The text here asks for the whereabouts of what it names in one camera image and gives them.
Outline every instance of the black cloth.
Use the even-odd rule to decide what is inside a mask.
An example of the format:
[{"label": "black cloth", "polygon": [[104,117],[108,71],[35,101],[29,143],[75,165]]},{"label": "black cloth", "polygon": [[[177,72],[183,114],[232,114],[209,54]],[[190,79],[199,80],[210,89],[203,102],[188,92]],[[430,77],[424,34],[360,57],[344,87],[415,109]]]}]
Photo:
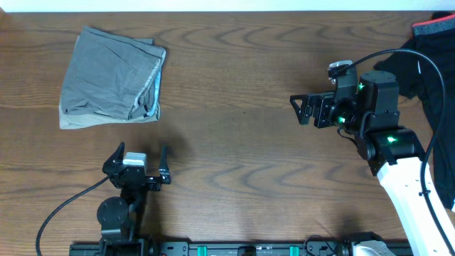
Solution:
[{"label": "black cloth", "polygon": [[[403,48],[417,50],[428,56],[444,77],[447,116],[434,146],[434,185],[444,207],[452,209],[455,199],[455,26],[452,24],[455,24],[455,16],[443,19],[414,25],[414,35],[417,35],[406,42]],[[395,74],[401,95],[408,98],[418,96],[434,131],[441,114],[441,86],[433,67],[426,60],[413,55],[394,53],[377,63],[375,69]]]}]

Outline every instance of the red stripe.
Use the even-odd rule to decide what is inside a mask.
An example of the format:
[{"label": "red stripe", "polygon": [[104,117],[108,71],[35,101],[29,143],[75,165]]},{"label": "red stripe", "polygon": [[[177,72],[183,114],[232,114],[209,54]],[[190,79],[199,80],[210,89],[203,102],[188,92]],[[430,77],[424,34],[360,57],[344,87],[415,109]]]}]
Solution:
[{"label": "red stripe", "polygon": [[433,24],[433,23],[438,23],[438,22],[447,21],[447,20],[453,19],[453,18],[455,18],[455,14],[452,14],[452,15],[449,15],[449,16],[445,16],[444,18],[438,18],[438,19],[435,19],[435,20],[432,20],[432,21],[425,21],[425,22],[420,22],[420,23],[414,23],[414,25],[412,25],[412,27],[423,26],[423,25],[428,25],[428,24]]}]

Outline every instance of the white background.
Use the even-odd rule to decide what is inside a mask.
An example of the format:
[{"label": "white background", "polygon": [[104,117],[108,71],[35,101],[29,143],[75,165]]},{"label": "white background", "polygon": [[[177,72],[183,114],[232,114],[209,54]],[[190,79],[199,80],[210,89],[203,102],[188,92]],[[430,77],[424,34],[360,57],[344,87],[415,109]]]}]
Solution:
[{"label": "white background", "polygon": [[455,0],[0,0],[7,12],[34,11],[437,11]]}]

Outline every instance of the wooden table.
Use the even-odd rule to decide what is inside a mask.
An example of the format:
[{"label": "wooden table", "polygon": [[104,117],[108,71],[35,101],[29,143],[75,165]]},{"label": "wooden table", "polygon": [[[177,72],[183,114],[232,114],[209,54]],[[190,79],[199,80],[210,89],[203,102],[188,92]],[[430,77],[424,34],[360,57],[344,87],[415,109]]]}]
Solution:
[{"label": "wooden table", "polygon": [[[11,14],[0,32],[0,254],[33,255],[48,214],[104,178],[122,141],[149,155],[171,148],[173,176],[150,193],[144,232],[159,238],[304,240],[374,231],[405,238],[395,209],[353,145],[334,128],[300,126],[289,96],[330,90],[337,60],[400,47],[427,12]],[[159,122],[60,130],[60,88],[83,26],[154,38],[168,50]],[[359,67],[372,68],[375,59]],[[418,100],[401,124],[424,146]],[[45,255],[98,241],[106,183],[59,212]]]}]

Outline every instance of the green tape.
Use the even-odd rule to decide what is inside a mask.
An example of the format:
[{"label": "green tape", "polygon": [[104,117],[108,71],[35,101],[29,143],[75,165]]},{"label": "green tape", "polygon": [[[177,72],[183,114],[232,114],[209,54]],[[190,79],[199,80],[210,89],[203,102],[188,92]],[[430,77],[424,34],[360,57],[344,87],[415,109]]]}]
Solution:
[{"label": "green tape", "polygon": [[198,247],[198,256],[207,256],[207,247],[206,246]]},{"label": "green tape", "polygon": [[291,246],[289,248],[289,256],[299,256],[299,247]]}]

